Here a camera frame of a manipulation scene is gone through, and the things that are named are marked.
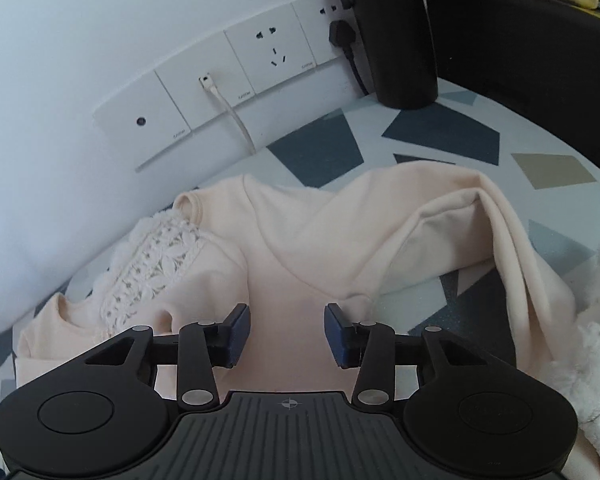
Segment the cream lace-trimmed garment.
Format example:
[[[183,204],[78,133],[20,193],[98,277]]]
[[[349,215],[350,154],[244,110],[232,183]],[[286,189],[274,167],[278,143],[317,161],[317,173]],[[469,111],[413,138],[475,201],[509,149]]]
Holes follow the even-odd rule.
[[[142,220],[22,332],[16,479],[600,479],[548,382],[576,303],[484,174],[254,177]]]

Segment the white wall socket panel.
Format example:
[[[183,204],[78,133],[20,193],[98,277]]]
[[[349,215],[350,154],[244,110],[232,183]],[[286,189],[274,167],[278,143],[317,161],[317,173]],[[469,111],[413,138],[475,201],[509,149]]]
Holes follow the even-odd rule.
[[[94,110],[94,121],[132,168],[258,94],[340,55],[329,25],[340,0],[294,0],[172,55]]]

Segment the black power plug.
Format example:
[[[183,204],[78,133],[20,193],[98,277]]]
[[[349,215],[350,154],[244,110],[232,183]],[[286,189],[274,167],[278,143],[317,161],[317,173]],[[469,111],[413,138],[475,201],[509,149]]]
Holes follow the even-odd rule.
[[[358,84],[358,88],[360,88],[364,96],[368,96],[370,92],[368,92],[360,71],[358,70],[358,66],[356,66],[355,63],[353,46],[356,41],[356,32],[354,28],[345,20],[332,21],[329,24],[328,39],[333,47],[342,51],[349,63],[351,73]]]

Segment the black thermos bottle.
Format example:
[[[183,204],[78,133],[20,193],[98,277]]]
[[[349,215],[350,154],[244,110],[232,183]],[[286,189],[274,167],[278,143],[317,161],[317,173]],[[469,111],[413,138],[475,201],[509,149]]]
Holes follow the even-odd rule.
[[[376,96],[396,110],[438,97],[434,43],[424,0],[341,0],[353,11]]]

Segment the black cabinet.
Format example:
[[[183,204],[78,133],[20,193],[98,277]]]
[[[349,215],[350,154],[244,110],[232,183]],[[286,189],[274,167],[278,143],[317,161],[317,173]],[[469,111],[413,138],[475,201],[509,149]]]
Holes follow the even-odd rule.
[[[441,78],[600,168],[600,12],[558,0],[426,0]]]

